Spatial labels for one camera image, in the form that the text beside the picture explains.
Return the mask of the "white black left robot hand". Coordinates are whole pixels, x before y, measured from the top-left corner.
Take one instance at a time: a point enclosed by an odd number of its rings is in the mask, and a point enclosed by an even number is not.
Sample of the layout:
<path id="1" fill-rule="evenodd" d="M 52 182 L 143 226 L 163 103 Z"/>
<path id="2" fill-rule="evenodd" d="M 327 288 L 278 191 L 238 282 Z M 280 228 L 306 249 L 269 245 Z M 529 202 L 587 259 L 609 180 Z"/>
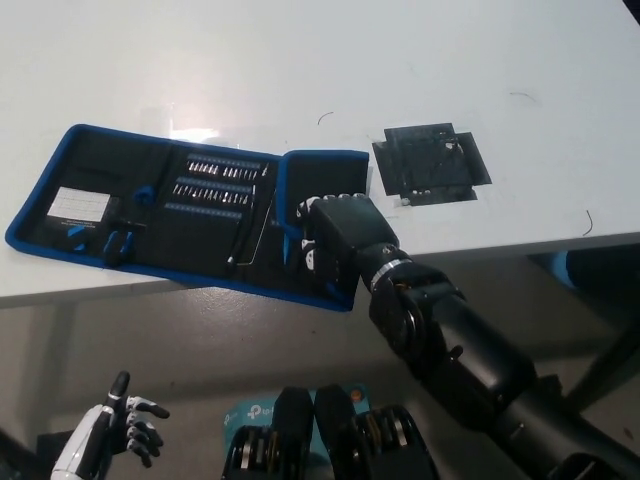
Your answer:
<path id="1" fill-rule="evenodd" d="M 85 413 L 54 464 L 52 479 L 104 479 L 120 453 L 136 455 L 145 468 L 153 465 L 164 441 L 148 417 L 165 420 L 170 412 L 128 394 L 129 382 L 130 373 L 119 372 L 104 401 Z"/>

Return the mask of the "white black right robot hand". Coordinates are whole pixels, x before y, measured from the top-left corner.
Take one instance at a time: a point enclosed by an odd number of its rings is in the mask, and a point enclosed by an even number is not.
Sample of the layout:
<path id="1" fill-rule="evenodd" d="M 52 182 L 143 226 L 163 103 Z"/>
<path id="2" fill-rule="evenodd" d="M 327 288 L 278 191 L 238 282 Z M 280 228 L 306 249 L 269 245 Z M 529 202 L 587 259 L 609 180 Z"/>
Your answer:
<path id="1" fill-rule="evenodd" d="M 399 265 L 410 262 L 384 215 L 362 193 L 310 197 L 297 208 L 305 267 L 329 288 L 362 280 L 371 291 Z"/>

